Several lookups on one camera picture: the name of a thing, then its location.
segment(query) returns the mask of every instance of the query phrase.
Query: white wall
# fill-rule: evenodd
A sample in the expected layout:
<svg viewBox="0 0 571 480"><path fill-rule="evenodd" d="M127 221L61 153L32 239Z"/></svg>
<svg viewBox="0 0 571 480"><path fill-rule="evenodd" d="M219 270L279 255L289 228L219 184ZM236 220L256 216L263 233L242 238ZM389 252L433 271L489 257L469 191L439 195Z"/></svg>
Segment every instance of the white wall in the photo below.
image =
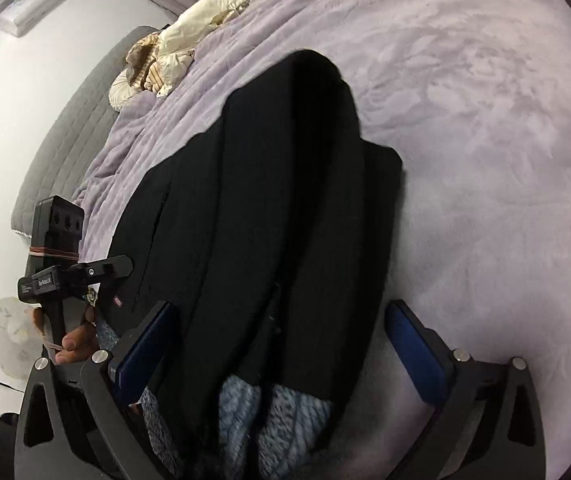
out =
<svg viewBox="0 0 571 480"><path fill-rule="evenodd" d="M10 230L10 213L41 140L115 43L175 19L149 0L65 0L22 38L0 31L0 298L16 295L24 273L28 243Z"/></svg>

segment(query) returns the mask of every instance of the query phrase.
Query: purple blanket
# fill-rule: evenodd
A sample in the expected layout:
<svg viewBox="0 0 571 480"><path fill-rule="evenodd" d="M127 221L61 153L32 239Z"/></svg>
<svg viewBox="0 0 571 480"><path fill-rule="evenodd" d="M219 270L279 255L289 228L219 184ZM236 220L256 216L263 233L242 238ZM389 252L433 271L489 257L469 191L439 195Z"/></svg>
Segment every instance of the purple blanket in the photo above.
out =
<svg viewBox="0 0 571 480"><path fill-rule="evenodd" d="M386 298L451 348L522 355L548 478L571 462L571 10L564 0L252 0L208 36L167 98L135 96L76 194L82 257L105 257L149 168L225 98L312 48L351 86L363 136L395 148L406 189ZM377 327L335 436L341 467L384 478L429 416Z"/></svg>

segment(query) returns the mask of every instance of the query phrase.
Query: metal bolt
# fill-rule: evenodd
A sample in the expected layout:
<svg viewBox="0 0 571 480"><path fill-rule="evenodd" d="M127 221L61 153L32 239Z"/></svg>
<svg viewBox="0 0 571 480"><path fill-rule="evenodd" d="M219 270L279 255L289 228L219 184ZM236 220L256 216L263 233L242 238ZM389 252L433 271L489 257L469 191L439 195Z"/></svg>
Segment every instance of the metal bolt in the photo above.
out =
<svg viewBox="0 0 571 480"><path fill-rule="evenodd" d="M47 357L40 357L35 361L35 368L37 370L43 370L46 366L48 366L49 362L50 361L48 360Z"/></svg>
<svg viewBox="0 0 571 480"><path fill-rule="evenodd" d="M463 348L457 348L452 353L454 358L460 363L467 363L470 360L470 352Z"/></svg>
<svg viewBox="0 0 571 480"><path fill-rule="evenodd" d="M525 370L527 368L527 363L522 357L513 357L512 366L514 366L514 368L517 370Z"/></svg>
<svg viewBox="0 0 571 480"><path fill-rule="evenodd" d="M107 350L97 350L94 354L92 354L92 361L96 364L101 364L104 362L110 354L108 354Z"/></svg>

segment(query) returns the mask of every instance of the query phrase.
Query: gray cushion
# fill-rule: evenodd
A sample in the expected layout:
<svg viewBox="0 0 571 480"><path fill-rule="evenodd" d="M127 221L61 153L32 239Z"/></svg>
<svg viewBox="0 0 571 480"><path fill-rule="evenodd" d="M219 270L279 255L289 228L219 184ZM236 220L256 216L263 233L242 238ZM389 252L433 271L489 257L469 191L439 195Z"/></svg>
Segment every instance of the gray cushion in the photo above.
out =
<svg viewBox="0 0 571 480"><path fill-rule="evenodd" d="M137 27L98 63L85 78L41 143L26 174L12 211L13 230L32 235L35 204L52 195L67 200L81 183L88 166L101 151L117 119L108 90L125 66L128 50L154 32Z"/></svg>

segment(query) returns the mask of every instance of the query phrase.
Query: bed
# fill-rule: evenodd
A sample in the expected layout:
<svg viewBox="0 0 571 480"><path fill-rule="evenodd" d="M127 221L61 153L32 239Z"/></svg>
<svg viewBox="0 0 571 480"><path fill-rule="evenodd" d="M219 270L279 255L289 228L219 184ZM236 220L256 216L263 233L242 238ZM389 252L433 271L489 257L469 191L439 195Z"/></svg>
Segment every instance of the bed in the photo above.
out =
<svg viewBox="0 0 571 480"><path fill-rule="evenodd" d="M303 48L339 67L363 137L392 146L405 164L385 298L406 300L451 348L491 362L526 358L547 478L557 480L571 464L564 0L252 0L202 41L171 95L142 92L120 113L74 191L86 212L82 260L106 256L149 168L207 129L233 89ZM429 415L375 330L335 436L352 457L342 466L385 478Z"/></svg>

